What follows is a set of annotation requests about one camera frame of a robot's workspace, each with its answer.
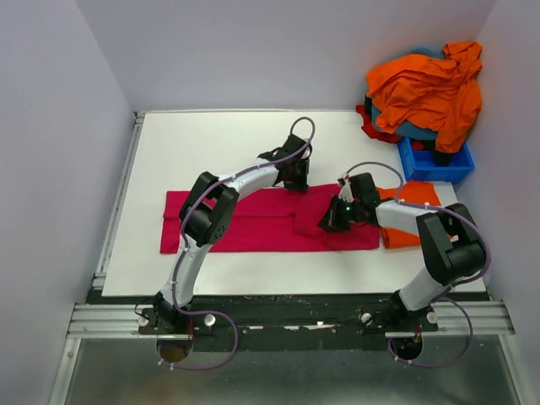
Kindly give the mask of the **magenta t-shirt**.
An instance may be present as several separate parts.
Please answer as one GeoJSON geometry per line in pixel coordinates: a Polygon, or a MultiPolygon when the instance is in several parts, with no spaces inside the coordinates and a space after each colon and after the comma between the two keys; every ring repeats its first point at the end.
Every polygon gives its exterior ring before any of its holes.
{"type": "Polygon", "coordinates": [[[238,202],[231,225],[212,253],[366,251],[380,246],[379,230],[353,224],[326,232],[317,224],[337,194],[336,184],[312,186],[306,193],[281,187],[257,191],[238,202]]]}

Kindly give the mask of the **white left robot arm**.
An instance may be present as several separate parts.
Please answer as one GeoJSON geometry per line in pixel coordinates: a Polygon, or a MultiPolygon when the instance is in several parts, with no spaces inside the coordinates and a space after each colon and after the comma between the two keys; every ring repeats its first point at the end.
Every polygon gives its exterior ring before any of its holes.
{"type": "Polygon", "coordinates": [[[279,183],[307,189],[307,174],[294,175],[309,164],[311,139],[289,134],[285,143],[260,154],[246,168],[216,176],[206,171],[196,180],[179,212],[180,244],[175,264],[153,310],[169,333],[180,332],[187,321],[184,306],[192,301],[194,285],[210,248],[228,231],[238,202],[279,183]]]}

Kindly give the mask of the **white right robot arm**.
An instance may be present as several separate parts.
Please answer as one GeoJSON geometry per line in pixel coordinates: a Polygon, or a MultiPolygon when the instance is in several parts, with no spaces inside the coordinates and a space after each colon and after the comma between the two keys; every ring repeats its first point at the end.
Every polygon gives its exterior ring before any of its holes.
{"type": "Polygon", "coordinates": [[[319,228],[344,232],[354,224],[368,224],[419,238],[424,266],[393,293],[387,311],[397,330],[408,330],[419,320],[419,311],[452,287],[478,278],[489,264],[488,248],[464,205],[439,207],[383,198],[369,173],[341,179],[339,184],[340,191],[331,197],[319,228]]]}

